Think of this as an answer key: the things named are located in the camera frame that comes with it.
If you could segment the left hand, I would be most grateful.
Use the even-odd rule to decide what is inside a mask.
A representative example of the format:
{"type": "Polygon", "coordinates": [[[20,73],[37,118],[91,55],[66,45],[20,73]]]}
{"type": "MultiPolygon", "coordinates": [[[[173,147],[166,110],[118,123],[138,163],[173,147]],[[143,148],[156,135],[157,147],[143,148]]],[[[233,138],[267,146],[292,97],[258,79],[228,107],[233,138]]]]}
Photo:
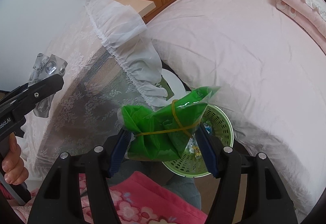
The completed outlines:
{"type": "Polygon", "coordinates": [[[14,133],[9,136],[9,152],[2,162],[2,169],[5,172],[4,179],[8,184],[22,184],[29,176],[24,161],[20,157],[21,148],[17,143],[14,133]]]}

